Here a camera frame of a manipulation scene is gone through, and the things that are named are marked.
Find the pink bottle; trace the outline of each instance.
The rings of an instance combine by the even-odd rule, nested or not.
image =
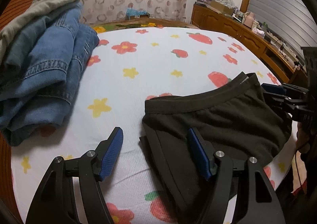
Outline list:
[[[250,14],[248,16],[245,17],[245,22],[244,24],[251,28],[253,25],[253,21],[254,21],[254,13],[250,12]]]

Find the teal garment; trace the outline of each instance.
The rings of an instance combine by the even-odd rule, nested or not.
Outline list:
[[[41,16],[27,24],[14,38],[3,62],[3,69],[0,73],[0,84],[17,76],[22,68],[26,56],[35,46],[37,40],[45,30],[62,13],[74,8],[80,0],[65,4],[51,13]]]

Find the denim fabric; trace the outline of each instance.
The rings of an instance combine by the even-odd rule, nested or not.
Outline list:
[[[67,10],[74,8],[79,0],[63,5],[51,13],[41,16],[38,19],[27,24],[12,41],[6,52],[6,58],[3,61],[4,67],[0,73],[0,84],[7,82],[20,72],[25,57],[34,47],[38,38],[43,35],[44,31],[52,22]]]
[[[97,33],[80,24],[66,82],[59,82],[38,91],[1,131],[11,146],[17,146],[38,127],[58,127],[69,113],[81,76],[92,50],[98,45]]]
[[[65,82],[79,28],[81,2],[63,13],[38,39],[23,62],[21,74],[0,87],[0,101],[21,98]]]

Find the cabinet door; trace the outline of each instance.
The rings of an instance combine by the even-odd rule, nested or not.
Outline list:
[[[261,57],[266,49],[260,38],[257,38],[256,34],[251,32],[242,31],[237,39],[258,58]]]
[[[242,29],[238,26],[238,24],[224,19],[222,32],[232,36],[233,38],[237,38],[238,35],[242,33]]]
[[[204,9],[201,6],[194,5],[193,13],[191,14],[191,23],[196,27],[199,27],[202,22],[203,10]]]
[[[222,17],[218,13],[213,13],[212,10],[209,10],[208,14],[205,16],[202,24],[200,25],[201,29],[222,32],[223,21]]]

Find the bed sheet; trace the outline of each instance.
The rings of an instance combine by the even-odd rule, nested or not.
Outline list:
[[[13,188],[22,220],[54,157],[80,157],[119,126],[124,132],[121,153],[112,175],[100,183],[115,223],[173,223],[175,218],[160,199],[162,186],[140,147],[139,137],[145,135],[144,101],[214,90],[241,71],[255,72],[260,83],[280,83],[244,45],[222,33],[146,27],[99,33],[99,38],[63,126],[43,128],[12,148]],[[291,138],[265,167],[275,189],[291,167],[296,131],[293,123]],[[80,221],[87,223],[77,178],[74,189]],[[234,206],[235,198],[229,202],[224,223],[231,222]]]

